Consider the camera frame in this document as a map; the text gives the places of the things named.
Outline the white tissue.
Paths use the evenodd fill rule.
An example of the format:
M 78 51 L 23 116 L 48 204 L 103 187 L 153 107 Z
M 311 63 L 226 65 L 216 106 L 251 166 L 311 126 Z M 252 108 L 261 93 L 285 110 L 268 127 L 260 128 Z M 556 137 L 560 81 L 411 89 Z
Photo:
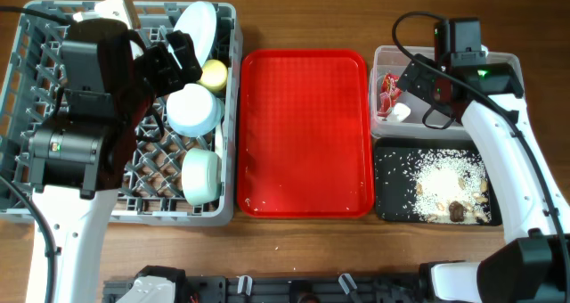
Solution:
M 404 103 L 397 102 L 389 109 L 386 120 L 390 122 L 400 123 L 411 115 L 411 109 Z

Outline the light blue bowl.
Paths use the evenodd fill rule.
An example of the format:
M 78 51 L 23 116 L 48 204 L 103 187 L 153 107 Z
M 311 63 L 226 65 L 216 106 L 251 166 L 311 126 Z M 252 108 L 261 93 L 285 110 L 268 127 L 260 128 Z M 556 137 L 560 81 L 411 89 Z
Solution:
M 167 123 L 179 135 L 198 137 L 222 120 L 225 106 L 204 86 L 187 84 L 167 98 Z

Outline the green bowl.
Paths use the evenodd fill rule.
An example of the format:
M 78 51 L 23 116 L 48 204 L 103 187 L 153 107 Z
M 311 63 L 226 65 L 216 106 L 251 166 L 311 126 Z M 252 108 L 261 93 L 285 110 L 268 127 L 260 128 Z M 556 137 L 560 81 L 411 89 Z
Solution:
M 213 151 L 192 148 L 182 165 L 183 196 L 193 207 L 219 199 L 221 194 L 221 159 Z

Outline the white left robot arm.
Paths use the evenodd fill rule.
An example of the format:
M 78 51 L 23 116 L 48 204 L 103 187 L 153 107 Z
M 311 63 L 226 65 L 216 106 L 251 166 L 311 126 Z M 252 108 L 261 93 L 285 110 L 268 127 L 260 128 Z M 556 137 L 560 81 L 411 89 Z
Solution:
M 171 32 L 134 56 L 142 45 L 119 20 L 69 26 L 61 45 L 66 82 L 29 146 L 36 220 L 29 302 L 94 299 L 104 235 L 141 141 L 136 127 L 157 98 L 200 78 L 189 35 Z

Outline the yellow plastic cup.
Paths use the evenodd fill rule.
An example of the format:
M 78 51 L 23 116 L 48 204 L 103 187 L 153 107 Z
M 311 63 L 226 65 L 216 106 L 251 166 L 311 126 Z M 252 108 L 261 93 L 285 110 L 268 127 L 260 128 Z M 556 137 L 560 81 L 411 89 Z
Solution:
M 228 69 L 219 60 L 207 60 L 202 66 L 202 75 L 198 83 L 212 93 L 225 90 L 228 79 Z

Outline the white plastic spoon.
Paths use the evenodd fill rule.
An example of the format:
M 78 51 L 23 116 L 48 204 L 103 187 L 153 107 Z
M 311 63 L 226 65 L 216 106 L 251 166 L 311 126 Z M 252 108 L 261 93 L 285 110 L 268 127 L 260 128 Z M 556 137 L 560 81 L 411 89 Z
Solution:
M 219 123 L 215 128 L 214 152 L 221 160 L 224 155 L 224 131 L 223 124 Z

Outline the light blue plate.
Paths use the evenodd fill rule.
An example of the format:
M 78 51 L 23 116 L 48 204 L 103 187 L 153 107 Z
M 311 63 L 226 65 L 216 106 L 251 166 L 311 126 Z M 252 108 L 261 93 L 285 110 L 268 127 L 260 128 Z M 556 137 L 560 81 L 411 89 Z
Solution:
M 210 2 L 198 1 L 190 4 L 174 26 L 174 31 L 188 34 L 201 66 L 208 60 L 216 38 L 216 9 Z

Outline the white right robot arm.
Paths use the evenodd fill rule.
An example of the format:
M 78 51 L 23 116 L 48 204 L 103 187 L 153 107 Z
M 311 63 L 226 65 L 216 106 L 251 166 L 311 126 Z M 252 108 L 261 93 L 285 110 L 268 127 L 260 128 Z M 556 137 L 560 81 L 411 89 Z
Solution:
M 569 204 L 533 135 L 514 68 L 490 63 L 476 18 L 433 14 L 435 57 L 410 59 L 398 86 L 461 124 L 479 151 L 501 212 L 505 246 L 479 263 L 425 266 L 437 299 L 567 302 Z

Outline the red snack wrapper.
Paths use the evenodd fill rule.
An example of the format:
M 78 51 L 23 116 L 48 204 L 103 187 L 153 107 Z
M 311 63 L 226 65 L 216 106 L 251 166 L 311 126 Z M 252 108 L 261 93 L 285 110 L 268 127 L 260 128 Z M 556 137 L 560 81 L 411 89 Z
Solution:
M 377 98 L 377 114 L 380 117 L 387 117 L 393 110 L 402 91 L 397 87 L 399 76 L 387 73 L 379 80 L 379 94 Z

